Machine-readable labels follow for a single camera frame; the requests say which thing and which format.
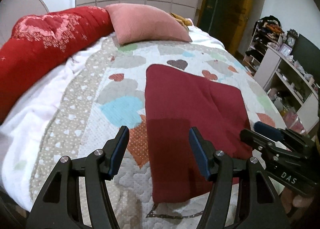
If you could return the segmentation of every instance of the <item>clock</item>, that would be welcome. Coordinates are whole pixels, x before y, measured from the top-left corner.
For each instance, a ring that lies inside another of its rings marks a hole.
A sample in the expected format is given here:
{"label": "clock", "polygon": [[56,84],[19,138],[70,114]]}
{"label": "clock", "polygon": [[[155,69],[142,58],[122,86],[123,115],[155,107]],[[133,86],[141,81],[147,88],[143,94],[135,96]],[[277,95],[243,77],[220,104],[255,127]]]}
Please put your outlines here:
{"label": "clock", "polygon": [[294,29],[290,29],[287,32],[287,40],[285,41],[285,44],[288,45],[289,47],[293,48],[297,39],[298,39],[298,33]]}

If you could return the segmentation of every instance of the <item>white shelf unit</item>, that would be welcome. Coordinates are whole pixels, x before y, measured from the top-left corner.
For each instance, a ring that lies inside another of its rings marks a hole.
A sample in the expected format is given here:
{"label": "white shelf unit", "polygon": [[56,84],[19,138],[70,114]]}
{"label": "white shelf unit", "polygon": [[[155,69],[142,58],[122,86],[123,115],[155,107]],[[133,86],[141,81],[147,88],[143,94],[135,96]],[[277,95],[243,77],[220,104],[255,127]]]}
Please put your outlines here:
{"label": "white shelf unit", "polygon": [[[293,87],[283,78],[282,74],[278,72],[278,69],[281,67],[286,70],[284,74],[293,76],[297,81],[303,81],[300,83],[302,83],[305,91],[310,93],[305,100],[301,99],[297,95]],[[268,45],[268,50],[254,76],[254,79],[264,89],[264,91],[267,92],[270,89],[272,82],[274,82],[274,78],[278,78],[292,94],[292,98],[296,100],[298,108],[297,115],[299,116],[305,130],[309,132],[319,121],[318,94],[283,54]]]}
{"label": "white shelf unit", "polygon": [[[255,42],[259,42],[259,41],[254,40],[255,37],[256,37],[256,34],[257,34],[259,31],[261,31],[261,30],[258,28],[258,25],[257,25],[256,28],[255,28],[255,30],[254,30],[254,33],[253,33],[252,40],[251,40],[250,46],[249,46],[249,48],[248,48],[248,51],[250,51],[250,50],[255,50],[255,51],[257,51],[258,53],[260,53],[260,54],[264,57],[265,54],[262,53],[261,51],[259,51],[258,49],[256,49],[256,48],[254,47],[254,43],[255,43]],[[268,35],[263,35],[263,36],[266,37],[268,40],[270,40],[271,42],[273,42],[273,43],[275,43],[275,44],[278,44],[278,43],[279,43],[279,40],[278,40],[278,41],[275,41],[274,39],[270,38]],[[248,62],[247,59],[248,59],[248,58],[245,56],[245,57],[244,57],[244,60],[243,60],[243,65],[244,65],[244,66],[246,66],[247,64],[250,64],[250,62]],[[260,62],[259,62],[258,60],[256,60],[256,62],[257,62],[257,63],[255,63],[255,65],[260,65]],[[252,76],[255,75],[255,73],[256,73],[256,69],[255,69],[255,68],[253,68],[252,70],[251,70],[251,69],[248,69],[248,70],[250,70]]]}

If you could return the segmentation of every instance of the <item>bedspread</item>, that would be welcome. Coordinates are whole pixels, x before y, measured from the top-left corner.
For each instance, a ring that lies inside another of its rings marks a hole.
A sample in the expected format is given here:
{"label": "bedspread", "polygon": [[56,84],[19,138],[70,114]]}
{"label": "bedspread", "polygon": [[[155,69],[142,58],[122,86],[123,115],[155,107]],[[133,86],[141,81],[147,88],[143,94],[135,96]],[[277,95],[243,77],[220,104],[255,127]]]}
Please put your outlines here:
{"label": "bedspread", "polygon": [[[146,69],[164,64],[241,90],[248,117],[284,127],[261,87],[229,53],[182,42],[146,41],[120,47],[111,36],[87,60],[84,70],[65,90],[60,108],[49,123],[30,180],[35,201],[56,162],[64,155],[85,157],[114,138],[121,125],[130,140],[114,180],[107,181],[110,201],[121,228],[195,228],[208,194],[178,204],[155,205],[148,159],[144,90]],[[84,222],[90,224],[84,180],[80,180]],[[237,185],[228,214],[232,223]]]}

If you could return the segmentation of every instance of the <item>red towel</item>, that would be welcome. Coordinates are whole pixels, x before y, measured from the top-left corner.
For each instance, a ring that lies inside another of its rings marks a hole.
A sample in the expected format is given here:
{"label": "red towel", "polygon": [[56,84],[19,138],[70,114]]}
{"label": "red towel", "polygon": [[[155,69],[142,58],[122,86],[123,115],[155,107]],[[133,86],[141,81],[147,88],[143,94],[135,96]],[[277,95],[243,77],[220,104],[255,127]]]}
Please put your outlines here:
{"label": "red towel", "polygon": [[196,126],[216,150],[247,159],[252,149],[240,141],[250,129],[241,91],[165,65],[147,69],[145,89],[148,151],[154,203],[178,203],[210,191],[189,145]]}

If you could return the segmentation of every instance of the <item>metal screw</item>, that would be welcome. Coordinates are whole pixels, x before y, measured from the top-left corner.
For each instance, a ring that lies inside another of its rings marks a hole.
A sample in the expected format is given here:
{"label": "metal screw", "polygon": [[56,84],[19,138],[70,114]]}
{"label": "metal screw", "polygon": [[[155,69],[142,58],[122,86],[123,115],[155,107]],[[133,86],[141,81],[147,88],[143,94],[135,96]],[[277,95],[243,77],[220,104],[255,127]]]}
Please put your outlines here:
{"label": "metal screw", "polygon": [[216,151],[216,155],[222,157],[224,155],[223,151]]}
{"label": "metal screw", "polygon": [[96,156],[100,156],[100,155],[103,154],[103,150],[95,150],[95,151],[94,151],[94,154],[95,154]]}
{"label": "metal screw", "polygon": [[68,160],[69,160],[69,157],[68,157],[68,156],[63,156],[63,157],[60,159],[60,161],[61,161],[62,163],[66,163]]}
{"label": "metal screw", "polygon": [[254,163],[254,164],[257,164],[257,163],[258,163],[258,159],[255,158],[255,157],[251,157],[251,158],[250,158],[250,162],[251,162],[251,163]]}

